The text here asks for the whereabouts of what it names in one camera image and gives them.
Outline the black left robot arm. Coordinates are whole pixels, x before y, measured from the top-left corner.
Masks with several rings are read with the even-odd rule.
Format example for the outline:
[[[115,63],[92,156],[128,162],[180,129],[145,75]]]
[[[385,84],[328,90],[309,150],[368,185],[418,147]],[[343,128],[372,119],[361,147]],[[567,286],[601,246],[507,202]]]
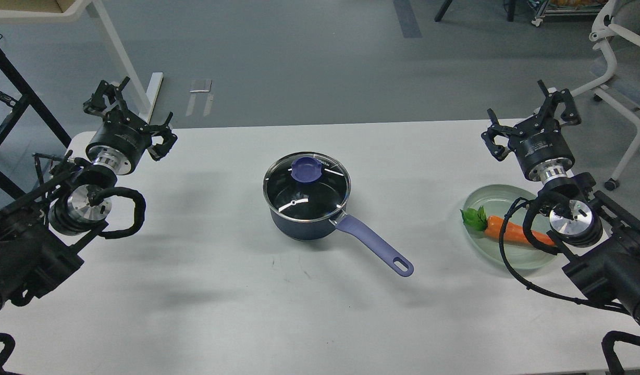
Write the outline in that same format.
[[[102,125],[86,146],[58,160],[51,179],[0,210],[0,310],[26,306],[56,289],[84,263],[79,252],[96,237],[127,238],[143,227],[141,192],[117,186],[144,153],[158,161],[177,136],[170,124],[151,125],[132,112],[120,85],[101,81],[83,109]]]

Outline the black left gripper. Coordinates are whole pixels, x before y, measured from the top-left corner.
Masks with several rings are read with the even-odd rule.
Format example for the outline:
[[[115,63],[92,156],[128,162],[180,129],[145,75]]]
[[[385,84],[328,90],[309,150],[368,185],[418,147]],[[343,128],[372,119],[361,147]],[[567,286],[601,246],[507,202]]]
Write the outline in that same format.
[[[91,161],[98,161],[104,154],[115,156],[115,174],[133,173],[145,151],[151,159],[160,161],[178,140],[170,125],[171,111],[161,125],[144,123],[141,133],[127,126],[130,111],[122,91],[129,81],[130,78],[125,77],[115,85],[103,80],[83,104],[83,112],[99,117],[103,124],[86,146],[86,155]]]

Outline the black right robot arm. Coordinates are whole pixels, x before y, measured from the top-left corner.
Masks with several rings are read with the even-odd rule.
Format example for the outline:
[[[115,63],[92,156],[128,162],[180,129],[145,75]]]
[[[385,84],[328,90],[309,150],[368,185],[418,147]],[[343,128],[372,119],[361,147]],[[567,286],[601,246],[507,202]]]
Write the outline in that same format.
[[[490,126],[482,133],[490,154],[499,161],[517,157],[523,176],[543,188],[534,199],[518,197],[496,226],[503,263],[528,290],[544,296],[630,315],[640,327],[640,220],[601,191],[590,173],[570,175],[575,159],[561,129],[581,123],[569,90],[551,91],[538,81],[545,99],[536,114],[512,127],[499,123],[492,109]],[[582,293],[569,297],[535,285],[520,275],[505,253],[511,216],[525,207],[523,240],[537,250],[563,255],[563,273]],[[640,336],[608,332],[601,343],[611,374],[625,373],[614,346],[640,347]]]

